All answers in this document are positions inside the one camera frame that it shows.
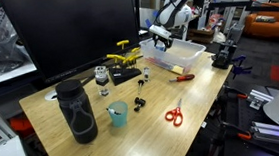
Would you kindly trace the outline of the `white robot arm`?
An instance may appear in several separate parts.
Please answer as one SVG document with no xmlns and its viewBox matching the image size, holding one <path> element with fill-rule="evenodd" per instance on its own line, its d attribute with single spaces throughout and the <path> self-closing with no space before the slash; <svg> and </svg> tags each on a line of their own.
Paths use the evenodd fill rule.
<svg viewBox="0 0 279 156">
<path fill-rule="evenodd" d="M 187 1 L 166 0 L 149 28 L 149 31 L 153 33 L 154 46 L 160 44 L 163 46 L 164 51 L 172 46 L 174 39 L 169 29 L 175 26 L 182 26 L 192 18 L 193 12 L 187 5 Z"/>
</svg>

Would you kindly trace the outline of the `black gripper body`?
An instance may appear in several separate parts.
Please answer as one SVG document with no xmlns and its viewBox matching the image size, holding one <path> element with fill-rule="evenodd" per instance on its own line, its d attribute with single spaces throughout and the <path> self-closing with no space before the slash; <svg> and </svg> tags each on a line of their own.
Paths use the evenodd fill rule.
<svg viewBox="0 0 279 156">
<path fill-rule="evenodd" d="M 153 33 L 153 35 L 157 35 L 158 39 L 163 40 L 164 42 L 166 40 L 172 39 L 171 32 L 168 32 L 163 26 L 158 26 L 158 25 L 151 25 L 149 28 L 149 31 Z"/>
</svg>

